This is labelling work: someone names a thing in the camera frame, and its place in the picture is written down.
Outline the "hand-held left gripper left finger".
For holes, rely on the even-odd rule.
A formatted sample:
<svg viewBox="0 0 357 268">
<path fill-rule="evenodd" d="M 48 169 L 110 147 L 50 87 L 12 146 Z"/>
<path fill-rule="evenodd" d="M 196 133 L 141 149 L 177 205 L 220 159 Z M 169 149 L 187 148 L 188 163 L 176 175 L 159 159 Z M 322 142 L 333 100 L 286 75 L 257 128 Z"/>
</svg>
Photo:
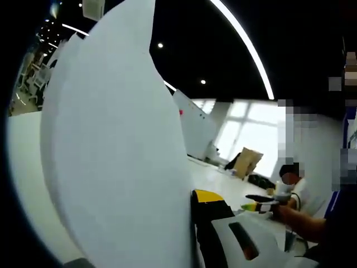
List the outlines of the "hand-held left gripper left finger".
<svg viewBox="0 0 357 268">
<path fill-rule="evenodd" d="M 88 259 L 79 258 L 63 264 L 63 268 L 95 268 Z"/>
</svg>

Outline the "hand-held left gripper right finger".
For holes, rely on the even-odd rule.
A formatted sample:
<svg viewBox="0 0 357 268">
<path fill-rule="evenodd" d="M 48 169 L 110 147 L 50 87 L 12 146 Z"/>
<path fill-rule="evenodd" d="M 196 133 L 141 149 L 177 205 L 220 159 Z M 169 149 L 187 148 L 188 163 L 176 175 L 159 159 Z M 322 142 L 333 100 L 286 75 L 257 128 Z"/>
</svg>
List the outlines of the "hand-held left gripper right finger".
<svg viewBox="0 0 357 268">
<path fill-rule="evenodd" d="M 218 194 L 195 189 L 192 221 L 205 267 L 283 267 L 283 252 L 262 222 L 235 215 Z"/>
</svg>

